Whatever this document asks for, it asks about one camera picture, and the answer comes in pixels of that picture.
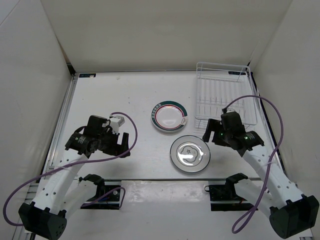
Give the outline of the green red rimmed white plate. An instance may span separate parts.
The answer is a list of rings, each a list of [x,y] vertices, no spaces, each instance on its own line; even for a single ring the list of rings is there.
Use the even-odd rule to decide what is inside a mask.
[[[179,132],[188,122],[188,112],[185,107],[172,100],[156,104],[151,111],[153,126],[164,133]]]

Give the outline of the dark rimmed white plate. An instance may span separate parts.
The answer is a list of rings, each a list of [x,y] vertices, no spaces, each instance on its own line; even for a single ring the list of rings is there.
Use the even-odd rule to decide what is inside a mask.
[[[210,163],[208,145],[194,135],[178,137],[170,147],[170,160],[180,171],[194,174],[204,170]]]

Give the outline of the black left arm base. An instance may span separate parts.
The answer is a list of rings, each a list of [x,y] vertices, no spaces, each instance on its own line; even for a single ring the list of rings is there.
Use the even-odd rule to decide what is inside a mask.
[[[80,208],[89,210],[119,210],[124,202],[126,189],[121,185],[102,184],[97,187],[94,197]]]

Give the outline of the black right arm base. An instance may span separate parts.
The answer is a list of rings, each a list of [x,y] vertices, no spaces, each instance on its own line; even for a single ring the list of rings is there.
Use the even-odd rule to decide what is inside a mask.
[[[233,195],[224,184],[206,185],[204,191],[209,193],[212,212],[241,212],[253,207],[246,199]]]

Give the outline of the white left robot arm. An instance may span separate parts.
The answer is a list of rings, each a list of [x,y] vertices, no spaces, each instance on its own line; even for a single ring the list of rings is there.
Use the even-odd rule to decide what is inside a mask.
[[[85,126],[76,129],[67,143],[54,170],[46,175],[46,185],[30,203],[23,203],[18,210],[25,230],[47,240],[58,240],[66,229],[68,219],[80,208],[105,203],[112,195],[119,196],[125,189],[121,186],[107,186],[105,180],[96,174],[80,177],[78,185],[70,190],[80,169],[90,163],[90,156],[100,151],[115,160],[130,156],[129,134],[120,127],[129,116],[114,112],[109,118],[91,115]]]

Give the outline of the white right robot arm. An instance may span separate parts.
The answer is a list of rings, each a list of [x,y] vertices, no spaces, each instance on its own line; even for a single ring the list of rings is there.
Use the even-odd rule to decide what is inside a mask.
[[[247,200],[254,207],[250,212],[260,210],[282,239],[315,226],[319,201],[306,196],[272,162],[262,138],[255,131],[246,131],[237,112],[224,113],[220,120],[210,118],[202,139],[237,151],[263,182],[259,188],[245,174],[234,174],[225,180],[219,197]]]

